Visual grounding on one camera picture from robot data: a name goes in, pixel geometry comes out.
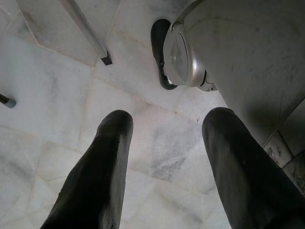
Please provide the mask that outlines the silver clothes rack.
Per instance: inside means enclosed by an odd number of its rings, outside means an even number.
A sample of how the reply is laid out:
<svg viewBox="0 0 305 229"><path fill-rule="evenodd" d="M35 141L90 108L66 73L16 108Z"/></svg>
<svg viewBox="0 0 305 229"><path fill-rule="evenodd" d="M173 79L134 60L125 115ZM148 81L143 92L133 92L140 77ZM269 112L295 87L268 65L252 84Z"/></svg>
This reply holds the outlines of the silver clothes rack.
<svg viewBox="0 0 305 229"><path fill-rule="evenodd" d="M78 28L83 33L86 40L90 43L92 48L97 53L101 61L107 66L112 64L110 53L106 47L102 44L99 37L95 33L94 29L86 19L85 15L81 11L79 5L75 0L59 0Z"/></svg>

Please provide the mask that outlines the black robot left foot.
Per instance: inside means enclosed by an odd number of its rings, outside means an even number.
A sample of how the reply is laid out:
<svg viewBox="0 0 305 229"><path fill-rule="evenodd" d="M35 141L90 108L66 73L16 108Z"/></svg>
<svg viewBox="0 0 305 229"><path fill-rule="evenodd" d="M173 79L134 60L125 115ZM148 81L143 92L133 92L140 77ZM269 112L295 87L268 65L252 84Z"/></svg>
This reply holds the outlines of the black robot left foot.
<svg viewBox="0 0 305 229"><path fill-rule="evenodd" d="M151 46L153 57L158 67L160 85L165 90L173 90L177 87L170 82L163 69L163 45L170 25L171 23L167 19L158 19L154 22L151 28Z"/></svg>

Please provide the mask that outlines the pink marble folding table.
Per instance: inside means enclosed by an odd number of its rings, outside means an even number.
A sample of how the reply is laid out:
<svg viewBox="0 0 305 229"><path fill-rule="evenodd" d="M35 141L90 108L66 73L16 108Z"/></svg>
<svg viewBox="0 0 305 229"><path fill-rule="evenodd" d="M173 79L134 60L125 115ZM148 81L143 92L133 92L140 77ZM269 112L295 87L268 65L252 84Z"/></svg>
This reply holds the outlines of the pink marble folding table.
<svg viewBox="0 0 305 229"><path fill-rule="evenodd" d="M0 103L12 109L16 105L16 101L0 94Z"/></svg>

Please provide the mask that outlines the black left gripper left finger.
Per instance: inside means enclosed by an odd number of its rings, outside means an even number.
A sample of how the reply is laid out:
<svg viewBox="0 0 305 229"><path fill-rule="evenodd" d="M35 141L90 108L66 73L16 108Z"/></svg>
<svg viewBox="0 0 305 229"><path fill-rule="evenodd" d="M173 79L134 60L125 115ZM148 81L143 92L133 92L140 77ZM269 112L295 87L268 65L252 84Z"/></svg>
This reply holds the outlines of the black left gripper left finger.
<svg viewBox="0 0 305 229"><path fill-rule="evenodd" d="M40 229L119 229L132 133L124 110L102 120Z"/></svg>

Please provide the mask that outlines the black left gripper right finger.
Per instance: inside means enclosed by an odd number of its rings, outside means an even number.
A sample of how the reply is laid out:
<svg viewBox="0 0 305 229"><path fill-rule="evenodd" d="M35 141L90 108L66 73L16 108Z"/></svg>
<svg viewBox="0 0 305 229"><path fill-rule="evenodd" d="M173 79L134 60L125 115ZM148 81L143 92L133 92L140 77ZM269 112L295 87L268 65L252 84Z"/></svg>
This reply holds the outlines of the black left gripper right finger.
<svg viewBox="0 0 305 229"><path fill-rule="evenodd" d="M211 110L202 135L232 229L305 229L305 197L232 110Z"/></svg>

